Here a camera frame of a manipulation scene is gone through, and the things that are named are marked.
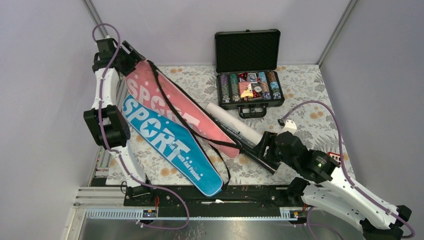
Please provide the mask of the black shuttlecock tube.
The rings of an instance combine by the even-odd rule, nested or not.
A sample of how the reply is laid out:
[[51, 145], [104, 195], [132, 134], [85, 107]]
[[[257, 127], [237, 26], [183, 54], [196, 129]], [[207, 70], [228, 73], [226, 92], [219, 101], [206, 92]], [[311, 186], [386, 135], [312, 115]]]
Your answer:
[[280, 163], [278, 160], [275, 160], [275, 154], [272, 153], [272, 150], [275, 150], [274, 140], [277, 136], [274, 132], [265, 131], [262, 135], [262, 139], [259, 144], [254, 145], [248, 140], [243, 139], [238, 133], [230, 129], [229, 127], [222, 124], [218, 121], [218, 124], [223, 127], [230, 137], [235, 138], [236, 142], [240, 144], [240, 152], [252, 160], [254, 160], [258, 165], [266, 169], [271, 174], [275, 174]]

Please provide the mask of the white cardboard tube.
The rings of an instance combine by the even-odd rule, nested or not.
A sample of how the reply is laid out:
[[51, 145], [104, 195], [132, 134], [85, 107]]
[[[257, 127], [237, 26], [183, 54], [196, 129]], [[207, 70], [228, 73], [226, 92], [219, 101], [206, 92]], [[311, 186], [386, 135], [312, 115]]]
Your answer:
[[252, 129], [218, 105], [211, 102], [206, 106], [205, 110], [226, 127], [235, 131], [243, 139], [251, 142], [255, 146], [261, 141], [263, 137], [262, 134], [258, 133], [256, 130]]

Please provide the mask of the blue racket cover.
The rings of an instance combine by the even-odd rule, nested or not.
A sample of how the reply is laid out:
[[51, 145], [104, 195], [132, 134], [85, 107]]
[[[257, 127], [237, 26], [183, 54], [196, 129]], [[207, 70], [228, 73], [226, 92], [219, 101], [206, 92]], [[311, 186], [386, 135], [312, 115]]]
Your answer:
[[223, 190], [223, 179], [188, 129], [131, 95], [123, 102], [123, 115], [135, 132], [203, 195], [212, 197]]

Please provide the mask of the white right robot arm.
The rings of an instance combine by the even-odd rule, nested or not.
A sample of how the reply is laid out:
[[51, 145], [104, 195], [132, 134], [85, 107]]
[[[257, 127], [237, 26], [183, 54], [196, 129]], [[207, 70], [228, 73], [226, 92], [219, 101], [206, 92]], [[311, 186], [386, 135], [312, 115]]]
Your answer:
[[[351, 224], [367, 240], [400, 240], [415, 236], [408, 223], [412, 211], [378, 197], [351, 178], [336, 160], [320, 150], [307, 148], [290, 131], [256, 133], [247, 139], [259, 165], [276, 174], [288, 166], [297, 173], [287, 188], [287, 201], [322, 209]], [[410, 230], [404, 235], [402, 227]]]

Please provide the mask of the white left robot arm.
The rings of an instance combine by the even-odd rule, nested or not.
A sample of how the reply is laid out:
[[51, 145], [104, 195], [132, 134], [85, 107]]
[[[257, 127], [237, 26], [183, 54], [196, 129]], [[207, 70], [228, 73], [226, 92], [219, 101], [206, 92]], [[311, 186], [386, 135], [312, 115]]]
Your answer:
[[130, 127], [117, 106], [117, 89], [122, 77], [135, 70], [144, 57], [124, 41], [114, 38], [96, 40], [92, 70], [96, 77], [95, 97], [91, 109], [84, 111], [84, 121], [98, 146], [116, 160], [125, 177], [125, 197], [148, 206], [155, 192], [148, 187], [148, 178], [137, 162], [128, 141]]

